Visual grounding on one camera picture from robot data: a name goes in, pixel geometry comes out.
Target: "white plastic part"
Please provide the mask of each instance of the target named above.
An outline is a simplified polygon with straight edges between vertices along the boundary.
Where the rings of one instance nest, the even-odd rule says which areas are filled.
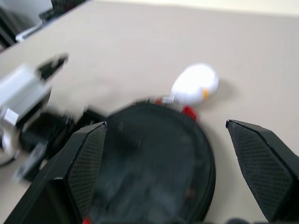
[[[217,90],[218,83],[218,76],[210,65],[194,64],[177,78],[171,96],[182,105],[199,104]]]
[[[0,149],[0,165],[5,164],[15,158],[19,151],[20,131],[9,124],[1,123],[2,131],[2,149]]]
[[[50,93],[51,86],[41,82],[34,68],[19,66],[0,80],[1,119],[15,125]]]
[[[22,31],[21,33],[17,34],[15,36],[15,40],[17,42],[23,42],[27,37],[29,37],[31,34],[37,32],[38,30],[42,29],[44,26],[44,24],[42,22],[40,22],[39,24],[30,27],[24,31]]]
[[[16,157],[20,150],[20,130],[15,125],[50,93],[51,86],[41,81],[35,68],[28,65],[0,80],[0,165]]]

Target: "beige table surface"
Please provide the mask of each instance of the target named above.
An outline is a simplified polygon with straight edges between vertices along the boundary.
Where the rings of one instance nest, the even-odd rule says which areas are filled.
[[[225,122],[271,129],[299,154],[298,27],[295,17],[92,1],[0,54],[0,74],[68,52],[68,64],[52,80],[50,101],[79,115],[87,104],[112,112],[136,98],[168,94],[185,67],[211,64],[220,86],[198,107],[217,168],[206,221],[265,220]],[[25,192],[9,179],[23,159],[0,169],[0,223]]]

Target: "white rubber duck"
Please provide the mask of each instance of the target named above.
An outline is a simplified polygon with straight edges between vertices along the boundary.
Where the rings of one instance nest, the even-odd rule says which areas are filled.
[[[171,89],[171,96],[182,105],[196,105],[206,100],[218,87],[219,78],[207,64],[186,68]]]

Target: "tabletop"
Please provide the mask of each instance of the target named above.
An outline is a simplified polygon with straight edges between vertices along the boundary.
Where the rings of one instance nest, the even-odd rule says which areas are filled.
[[[219,88],[196,108],[216,163],[206,221],[264,221],[225,122],[268,128],[299,154],[298,26],[292,16],[90,1],[0,54],[0,74],[68,52],[69,62],[51,81],[50,102],[79,115],[88,104],[109,113],[136,98],[167,95],[188,65],[210,64]],[[26,189],[1,173],[0,222]]]

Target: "black round pouch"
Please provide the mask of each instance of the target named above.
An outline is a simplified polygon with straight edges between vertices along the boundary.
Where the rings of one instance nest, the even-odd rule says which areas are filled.
[[[200,126],[179,111],[151,103],[129,106],[107,120],[92,223],[203,220],[214,193],[215,165]],[[129,126],[140,139],[139,148],[124,147],[109,134],[110,120]]]

